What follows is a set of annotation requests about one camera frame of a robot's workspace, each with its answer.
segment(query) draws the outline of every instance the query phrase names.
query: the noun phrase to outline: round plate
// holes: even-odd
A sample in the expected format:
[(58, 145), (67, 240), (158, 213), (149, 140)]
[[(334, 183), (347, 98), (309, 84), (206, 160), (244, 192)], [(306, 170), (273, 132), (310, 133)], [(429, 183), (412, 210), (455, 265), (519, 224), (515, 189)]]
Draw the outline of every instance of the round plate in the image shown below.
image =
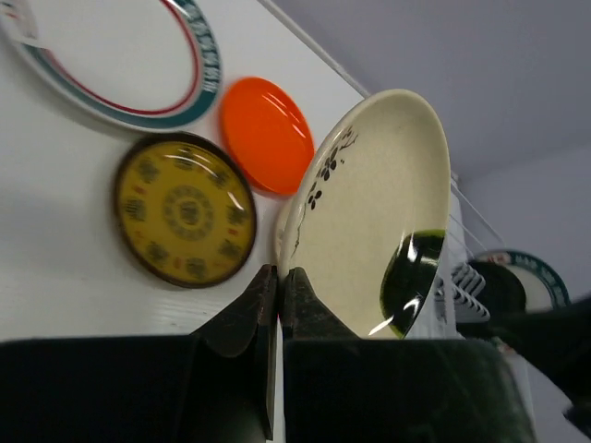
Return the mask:
[(257, 215), (246, 180), (198, 136), (142, 139), (119, 166), (114, 205), (132, 253), (178, 286), (202, 288), (229, 279), (254, 245)]
[(527, 312), (548, 310), (571, 303), (566, 285), (558, 273), (545, 261), (522, 251), (487, 251), (475, 257), (504, 266), (521, 282), (525, 290)]
[(445, 135), (423, 98), (386, 90), (365, 99), (322, 142), (293, 198), (281, 278), (304, 268), (359, 336), (404, 336), (434, 286), (450, 182)]
[(254, 186), (297, 192), (314, 143), (304, 115), (283, 90), (262, 78), (238, 80), (223, 97), (221, 125), (228, 150)]
[(218, 94), (219, 51), (193, 0), (7, 0), (0, 7), (2, 28), (28, 64), (112, 122), (175, 131)]

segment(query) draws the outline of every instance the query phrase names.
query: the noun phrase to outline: wire dish rack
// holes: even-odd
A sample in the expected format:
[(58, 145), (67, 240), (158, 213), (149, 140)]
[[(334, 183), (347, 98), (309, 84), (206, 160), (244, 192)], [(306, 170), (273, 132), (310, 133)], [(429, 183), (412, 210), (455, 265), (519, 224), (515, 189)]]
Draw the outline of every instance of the wire dish rack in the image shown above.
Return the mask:
[[(474, 205), (464, 196), (452, 179), (450, 219), (438, 267), (438, 279), (431, 286), (425, 305), (415, 325), (410, 329), (410, 339), (440, 339), (458, 337), (456, 318), (464, 315), (458, 305), (464, 301), (474, 300), (467, 291), (454, 283), (452, 271), (460, 264), (488, 249), (499, 249), (504, 241), (499, 233), (490, 226)], [(464, 225), (464, 218), (469, 217), (483, 226), (485, 234), (476, 236)], [(473, 321), (486, 321), (478, 306), (473, 309)]]

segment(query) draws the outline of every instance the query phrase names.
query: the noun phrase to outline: plate rim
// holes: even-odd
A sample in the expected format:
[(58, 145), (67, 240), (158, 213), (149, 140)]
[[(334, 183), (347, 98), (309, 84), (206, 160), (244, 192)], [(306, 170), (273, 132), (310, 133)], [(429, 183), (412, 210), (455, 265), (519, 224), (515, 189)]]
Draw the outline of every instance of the plate rim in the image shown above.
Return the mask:
[[(252, 237), (250, 239), (250, 242), (248, 243), (248, 246), (247, 246), (247, 252), (244, 255), (244, 257), (238, 262), (238, 264), (232, 269), (231, 272), (223, 275), (221, 278), (216, 279), (214, 281), (208, 281), (207, 283), (190, 283), (187, 281), (179, 280), (175, 277), (171, 277), (170, 275), (166, 274), (165, 272), (162, 272), (161, 270), (159, 270), (158, 268), (153, 266), (144, 256), (142, 256), (136, 250), (136, 248), (133, 245), (133, 242), (129, 238), (129, 235), (127, 235), (127, 231), (126, 231), (125, 227), (123, 226), (123, 223), (122, 223), (122, 215), (123, 214), (121, 213), (121, 208), (118, 204), (118, 196), (119, 196), (119, 192), (121, 190), (121, 179), (122, 179), (124, 173), (126, 172), (128, 165), (142, 151), (148, 150), (155, 145), (158, 145), (161, 143), (166, 143), (166, 142), (169, 142), (169, 143), (170, 142), (180, 142), (180, 143), (192, 144), (192, 145), (195, 145), (195, 146), (198, 146), (202, 149), (207, 150), (208, 152), (210, 152), (211, 154), (213, 154), (215, 156), (218, 156), (230, 167), (230, 169), (232, 169), (232, 171), (234, 171), (234, 173), (236, 174), (236, 177), (238, 178), (238, 181), (245, 187), (245, 189), (247, 191), (248, 201), (250, 202), (250, 205), (252, 206), (252, 211), (253, 211), (253, 219), (252, 219), (253, 220), (253, 222), (252, 222), (253, 233), (252, 233)], [(127, 251), (129, 251), (131, 253), (131, 255), (138, 261), (138, 263), (142, 266), (142, 268), (144, 268), (150, 274), (158, 277), (159, 279), (161, 279), (163, 281), (167, 281), (168, 283), (173, 284), (174, 286), (178, 286), (178, 287), (186, 288), (186, 289), (210, 288), (212, 286), (216, 286), (216, 285), (221, 284), (225, 281), (228, 281), (232, 277), (234, 277), (247, 264), (247, 261), (250, 258), (252, 251), (254, 249), (254, 246), (255, 246), (255, 243), (257, 240), (257, 234), (259, 231), (259, 222), (258, 222), (259, 215), (257, 213), (257, 206), (256, 206), (256, 202), (254, 199), (254, 195), (252, 193), (252, 189), (248, 185), (247, 179), (240, 171), (240, 168), (238, 168), (238, 166), (233, 162), (233, 160), (230, 158), (230, 156), (228, 156), (228, 154), (226, 154), (223, 150), (221, 150), (220, 147), (215, 145), (215, 143), (207, 140), (204, 137), (198, 136), (197, 134), (191, 134), (188, 132), (150, 134), (148, 136), (140, 138), (138, 141), (136, 141), (133, 144), (133, 146), (126, 152), (126, 154), (123, 156), (123, 158), (119, 161), (117, 168), (115, 170), (115, 175), (113, 177), (112, 187), (111, 187), (111, 211), (112, 211), (113, 218), (114, 218), (115, 230), (117, 231), (119, 237), (123, 239), (123, 242), (127, 248)]]
[[(195, 47), (197, 48), (197, 87), (195, 88), (195, 90), (193, 90), (191, 92), (192, 95), (194, 95), (194, 97), (192, 99), (189, 100), (190, 104), (186, 104), (184, 107), (182, 107), (181, 109), (183, 111), (191, 109), (191, 107), (195, 106), (196, 103), (199, 101), (199, 98), (202, 96), (204, 89), (203, 89), (203, 82), (204, 82), (204, 78), (203, 78), (203, 70), (205, 67), (205, 64), (203, 62), (203, 49), (201, 47), (201, 44), (199, 43), (199, 36), (197, 35), (197, 33), (191, 28), (191, 19), (192, 18), (186, 18), (183, 16), (183, 14), (177, 14), (177, 12), (175, 11), (177, 8), (183, 9), (185, 10), (187, 8), (187, 6), (190, 6), (194, 11), (196, 11), (196, 17), (195, 20), (198, 22), (202, 22), (205, 23), (209, 36), (211, 37), (211, 42), (212, 42), (212, 51), (215, 52), (216, 56), (217, 56), (217, 63), (215, 66), (213, 67), (217, 67), (218, 69), (218, 73), (219, 73), (219, 77), (216, 80), (216, 84), (217, 84), (217, 88), (215, 90), (214, 93), (210, 93), (211, 94), (211, 99), (210, 100), (206, 100), (209, 103), (206, 103), (205, 108), (199, 112), (199, 114), (193, 118), (190, 118), (188, 121), (181, 123), (179, 125), (164, 125), (164, 126), (148, 126), (148, 125), (142, 125), (142, 124), (133, 124), (133, 123), (129, 123), (123, 120), (120, 120), (119, 118), (115, 117), (115, 116), (111, 116), (109, 114), (106, 114), (104, 112), (102, 112), (99, 109), (96, 109), (95, 107), (87, 104), (84, 100), (82, 100), (80, 97), (77, 97), (75, 93), (73, 93), (72, 91), (68, 90), (67, 87), (63, 86), (60, 84), (60, 81), (58, 81), (58, 79), (54, 78), (54, 76), (48, 72), (46, 70), (46, 68), (44, 68), (42, 66), (42, 64), (37, 60), (37, 58), (35, 57), (34, 54), (31, 53), (31, 51), (37, 53), (37, 52), (49, 52), (51, 53), (51, 50), (46, 50), (42, 47), (38, 47), (38, 46), (31, 46), (28, 45), (24, 42), (20, 42), (16, 39), (13, 39), (12, 36), (9, 34), (8, 29), (6, 28), (6, 26), (4, 25), (3, 20), (0, 20), (0, 29), (2, 29), (2, 32), (5, 34), (5, 38), (10, 42), (10, 45), (17, 51), (19, 57), (21, 60), (23, 60), (26, 65), (33, 71), (35, 72), (41, 79), (42, 81), (49, 85), (51, 87), (51, 89), (53, 89), (54, 91), (56, 91), (62, 98), (66, 99), (68, 102), (73, 103), (74, 105), (76, 105), (78, 108), (83, 109), (85, 112), (99, 117), (100, 119), (102, 119), (103, 121), (107, 121), (111, 124), (117, 125), (117, 126), (122, 126), (122, 127), (126, 127), (128, 129), (133, 129), (136, 131), (140, 131), (140, 132), (151, 132), (151, 133), (174, 133), (174, 132), (180, 132), (182, 131), (182, 129), (187, 128), (188, 126), (194, 124), (195, 122), (197, 122), (200, 118), (202, 118), (213, 106), (215, 106), (217, 104), (217, 102), (220, 100), (220, 96), (221, 94), (221, 89), (223, 86), (223, 67), (222, 67), (222, 60), (220, 57), (220, 49), (217, 43), (217, 40), (215, 39), (215, 36), (213, 35), (213, 32), (211, 30), (211, 26), (209, 24), (209, 22), (207, 21), (207, 19), (205, 18), (205, 15), (202, 13), (200, 7), (196, 4), (195, 0), (160, 0), (165, 6), (167, 7), (171, 7), (173, 14), (175, 16), (179, 16), (180, 19), (182, 20), (183, 24), (185, 24), (187, 26), (187, 30), (188, 30), (188, 35), (191, 37), (191, 41), (192, 43), (195, 45)], [(64, 81), (66, 84), (71, 84), (71, 81), (63, 76), (60, 72), (59, 69), (55, 70), (55, 75), (59, 77), (59, 79), (61, 79), (62, 81)], [(85, 92), (84, 90), (81, 90), (78, 86), (72, 86), (73, 89), (79, 91), (79, 93), (81, 95), (83, 95), (84, 97), (88, 97), (88, 99), (93, 102), (93, 103), (97, 103), (100, 106), (104, 106), (104, 107), (109, 107), (111, 108), (111, 106), (109, 106), (108, 104), (102, 103), (96, 99), (94, 99), (91, 95), (89, 95), (87, 92)], [(134, 113), (126, 113), (123, 111), (118, 111), (121, 114), (127, 114), (131, 117), (137, 117), (137, 118), (143, 118), (144, 120), (152, 120), (152, 121), (158, 121), (159, 119), (163, 119), (163, 118), (170, 118), (170, 117), (175, 117), (180, 115), (181, 113), (177, 113), (177, 114), (169, 114), (166, 116), (154, 116), (154, 117), (150, 117), (150, 116), (146, 116), (146, 115), (141, 115), (141, 114), (134, 114)]]

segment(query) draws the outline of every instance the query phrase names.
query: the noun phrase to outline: white plate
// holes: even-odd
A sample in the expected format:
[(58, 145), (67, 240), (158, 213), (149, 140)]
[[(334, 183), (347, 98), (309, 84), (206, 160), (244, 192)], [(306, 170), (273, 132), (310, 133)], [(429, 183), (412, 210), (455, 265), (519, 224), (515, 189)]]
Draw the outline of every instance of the white plate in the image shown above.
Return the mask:
[(287, 217), (289, 216), (289, 211), (291, 210), (291, 208), (292, 199), (289, 198), (281, 206), (281, 209), (277, 213), (277, 218), (275, 219), (275, 227), (272, 233), (272, 242), (273, 254), (276, 263), (279, 263), (279, 256), (281, 255), (281, 244), (283, 241), (283, 233), (285, 232), (285, 225), (287, 224)]
[(376, 94), (337, 124), (308, 168), (283, 235), (280, 276), (304, 268), (316, 296), (354, 333), (396, 337), (380, 308), (392, 256), (411, 233), (444, 231), (449, 207), (437, 115), (411, 91)]
[(44, 80), (119, 125), (176, 131), (218, 95), (217, 44), (193, 0), (6, 0), (0, 12)]

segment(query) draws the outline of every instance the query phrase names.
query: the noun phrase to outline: black floral pattern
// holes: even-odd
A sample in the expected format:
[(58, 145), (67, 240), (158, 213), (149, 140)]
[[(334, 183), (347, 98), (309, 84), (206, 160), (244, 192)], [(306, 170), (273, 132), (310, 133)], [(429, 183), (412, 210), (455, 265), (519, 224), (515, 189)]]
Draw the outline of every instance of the black floral pattern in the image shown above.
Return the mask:
[(320, 197), (322, 197), (322, 191), (316, 191), (316, 194), (312, 194), (308, 198), (308, 203), (312, 209), (316, 208), (316, 202)]
[(331, 155), (328, 159), (324, 161), (324, 166), (320, 170), (320, 176), (324, 179), (325, 182), (328, 181), (329, 178), (331, 178), (331, 171), (334, 171), (336, 169), (335, 157), (336, 153), (339, 151), (338, 148), (338, 145), (332, 148)]
[(319, 168), (319, 171), (316, 174), (317, 180), (308, 191), (308, 205), (312, 210), (316, 208), (319, 198), (322, 197), (322, 191), (320, 189), (316, 189), (318, 183), (322, 183), (320, 179), (322, 179), (324, 182), (329, 181), (332, 174), (334, 174), (336, 171), (338, 164), (344, 164), (343, 159), (337, 159), (337, 153), (355, 145), (356, 141), (357, 132), (353, 130), (352, 126), (347, 127), (336, 139), (336, 142), (331, 149), (330, 155), (326, 158), (324, 164), (322, 164), (322, 167)]

